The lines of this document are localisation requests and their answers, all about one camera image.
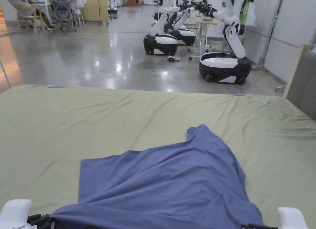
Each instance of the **polished concrete floor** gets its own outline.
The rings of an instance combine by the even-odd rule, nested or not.
[[[207,83],[198,59],[188,60],[179,46],[179,63],[146,55],[143,38],[154,22],[156,6],[122,7],[106,26],[89,23],[78,32],[23,31],[0,38],[0,58],[12,86],[41,84],[140,89],[165,92],[280,95],[280,84],[264,71],[252,71],[243,86]],[[7,89],[0,73],[0,92]]]

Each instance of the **seated person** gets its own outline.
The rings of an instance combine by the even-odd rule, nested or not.
[[[8,0],[8,1],[12,6],[15,6],[15,5],[28,6],[29,4],[39,4],[38,0]],[[18,13],[21,16],[33,16],[34,15],[33,10],[19,10]],[[40,15],[40,11],[38,9],[36,10],[36,15],[37,16]],[[48,17],[43,12],[42,12],[42,18],[43,18],[43,21],[45,22],[45,24],[47,24],[48,30],[54,29],[54,27],[49,22]]]

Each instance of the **mattress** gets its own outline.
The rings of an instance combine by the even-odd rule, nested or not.
[[[207,125],[231,148],[265,224],[299,208],[316,224],[316,123],[274,96],[22,85],[0,94],[0,205],[49,214],[77,202],[80,161],[185,140]]]

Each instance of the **blue towel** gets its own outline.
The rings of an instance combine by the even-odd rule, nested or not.
[[[182,143],[82,160],[78,204],[51,217],[109,229],[263,225],[245,177],[229,147],[200,125]]]

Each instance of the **desk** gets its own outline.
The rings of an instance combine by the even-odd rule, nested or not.
[[[200,50],[199,56],[190,56],[190,58],[191,57],[201,57],[203,55],[203,52],[204,52],[205,41],[206,41],[206,32],[207,32],[208,25],[210,25],[210,24],[217,25],[217,24],[220,24],[221,21],[219,21],[215,18],[210,20],[210,21],[205,21],[205,20],[202,20],[201,17],[192,17],[189,20],[190,20],[191,24],[199,24],[197,37],[196,37],[194,43],[197,43],[197,49]]]

